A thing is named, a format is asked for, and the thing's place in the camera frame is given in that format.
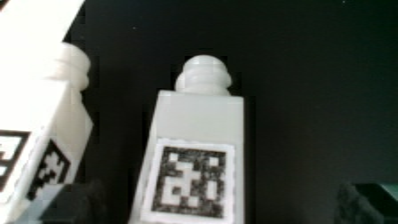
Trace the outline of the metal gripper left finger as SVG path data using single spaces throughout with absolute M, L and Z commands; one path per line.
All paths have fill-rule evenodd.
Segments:
M 42 224 L 108 224 L 106 194 L 99 182 L 62 186 L 39 220 Z

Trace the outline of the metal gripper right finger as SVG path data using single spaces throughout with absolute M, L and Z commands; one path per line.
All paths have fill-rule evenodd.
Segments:
M 398 184 L 343 184 L 334 224 L 398 224 Z

